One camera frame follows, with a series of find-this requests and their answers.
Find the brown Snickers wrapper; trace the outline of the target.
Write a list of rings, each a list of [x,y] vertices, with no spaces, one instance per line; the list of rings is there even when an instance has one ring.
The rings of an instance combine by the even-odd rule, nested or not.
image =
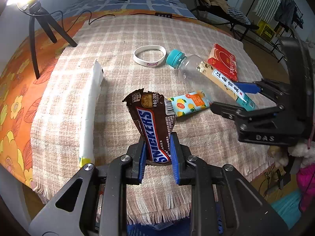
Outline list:
[[[171,164],[170,135],[176,122],[171,101],[157,92],[138,89],[128,94],[131,118],[146,142],[146,161],[153,166]]]

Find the long white paper wrapper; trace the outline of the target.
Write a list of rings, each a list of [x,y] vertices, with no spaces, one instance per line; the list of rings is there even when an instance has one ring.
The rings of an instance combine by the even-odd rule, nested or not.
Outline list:
[[[80,96],[82,108],[81,127],[79,130],[79,167],[87,163],[94,163],[94,120],[95,107],[103,81],[103,69],[95,60],[94,65],[88,71],[88,77]]]

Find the clear bottle teal cap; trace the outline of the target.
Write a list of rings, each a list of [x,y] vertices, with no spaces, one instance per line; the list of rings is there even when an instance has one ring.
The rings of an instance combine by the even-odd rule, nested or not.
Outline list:
[[[172,50],[166,63],[177,70],[179,78],[211,102],[238,105],[246,111],[257,109],[255,102],[236,84],[197,55],[186,56]]]

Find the blue plastic trash basket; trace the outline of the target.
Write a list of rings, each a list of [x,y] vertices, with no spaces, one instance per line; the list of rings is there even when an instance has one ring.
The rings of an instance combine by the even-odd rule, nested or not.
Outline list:
[[[190,235],[190,218],[152,225],[128,225],[127,235]]]

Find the red cigarette box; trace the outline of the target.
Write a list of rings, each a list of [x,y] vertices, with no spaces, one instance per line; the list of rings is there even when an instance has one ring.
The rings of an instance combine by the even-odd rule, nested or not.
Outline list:
[[[238,81],[235,56],[219,44],[213,45],[207,62],[232,81]]]

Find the orange fruit print tube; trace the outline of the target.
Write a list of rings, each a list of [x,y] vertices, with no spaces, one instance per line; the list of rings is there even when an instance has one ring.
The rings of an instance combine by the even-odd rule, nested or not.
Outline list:
[[[168,98],[171,101],[176,117],[181,117],[203,109],[208,109],[211,102],[203,92],[192,92]]]

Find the yellow black box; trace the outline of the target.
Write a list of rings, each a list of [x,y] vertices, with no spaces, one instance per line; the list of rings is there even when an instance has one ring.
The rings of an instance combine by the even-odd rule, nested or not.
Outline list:
[[[270,43],[270,41],[275,36],[275,31],[263,20],[258,22],[259,29],[256,31],[258,36],[260,36],[264,41]]]

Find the beige plaid blanket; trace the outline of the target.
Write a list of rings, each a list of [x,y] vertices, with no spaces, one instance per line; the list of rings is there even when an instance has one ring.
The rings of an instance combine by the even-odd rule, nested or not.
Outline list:
[[[238,81],[260,80],[242,42],[196,23],[145,15],[85,23],[75,40],[78,46],[67,47],[56,63],[31,127],[31,187],[44,200],[85,162],[109,163],[142,137],[147,165],[142,183],[127,188],[129,224],[186,217],[191,190],[172,175],[172,132],[193,154],[217,166],[230,163],[248,180],[271,165],[267,146],[239,142],[234,123],[209,108],[272,106],[206,63],[217,44],[236,60]]]

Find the striped cloth on chair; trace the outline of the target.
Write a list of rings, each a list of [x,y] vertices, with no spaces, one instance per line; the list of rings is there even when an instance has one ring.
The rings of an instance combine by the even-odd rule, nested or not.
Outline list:
[[[246,15],[243,12],[241,12],[240,10],[238,10],[237,8],[229,7],[227,9],[227,14],[240,23],[243,23],[245,25],[251,25],[251,22],[246,17]]]

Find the black metal drying rack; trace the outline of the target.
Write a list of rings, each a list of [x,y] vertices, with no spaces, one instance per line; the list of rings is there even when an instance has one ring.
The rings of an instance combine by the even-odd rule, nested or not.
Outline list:
[[[304,27],[304,13],[295,0],[252,0],[246,15],[258,24],[258,29],[253,31],[257,42],[262,42],[278,62],[285,58],[279,38],[292,37],[293,29]]]

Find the dark hanging garment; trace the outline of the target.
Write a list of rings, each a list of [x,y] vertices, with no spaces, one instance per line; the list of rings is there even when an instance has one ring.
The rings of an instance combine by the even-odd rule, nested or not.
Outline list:
[[[295,11],[295,2],[293,0],[281,0],[278,9],[274,15],[275,21],[281,23],[286,31],[291,27]]]

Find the white silicone wristband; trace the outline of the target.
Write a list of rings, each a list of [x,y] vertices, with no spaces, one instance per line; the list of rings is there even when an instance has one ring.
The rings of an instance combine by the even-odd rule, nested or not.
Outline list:
[[[144,67],[157,67],[164,61],[166,54],[166,49],[161,45],[145,45],[134,50],[133,60]]]

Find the beige cloth on chair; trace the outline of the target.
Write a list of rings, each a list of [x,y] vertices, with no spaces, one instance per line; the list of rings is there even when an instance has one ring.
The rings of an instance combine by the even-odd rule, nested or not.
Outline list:
[[[224,12],[227,12],[228,9],[230,8],[226,0],[203,0],[203,1],[208,5],[221,7],[224,10]]]

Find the blue checked bedsheet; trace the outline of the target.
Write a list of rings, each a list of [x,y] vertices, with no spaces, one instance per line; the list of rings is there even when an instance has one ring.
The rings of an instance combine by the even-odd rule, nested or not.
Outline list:
[[[63,18],[78,16],[85,10],[91,12],[128,10],[150,10],[194,18],[187,6],[179,0],[80,0],[63,10]]]

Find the orange floral bedsheet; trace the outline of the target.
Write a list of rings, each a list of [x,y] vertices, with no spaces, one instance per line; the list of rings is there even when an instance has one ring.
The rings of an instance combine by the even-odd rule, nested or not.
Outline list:
[[[34,189],[31,126],[42,95],[67,42],[60,35],[52,43],[43,30],[35,32],[40,78],[35,77],[29,39],[10,58],[1,74],[1,165]]]

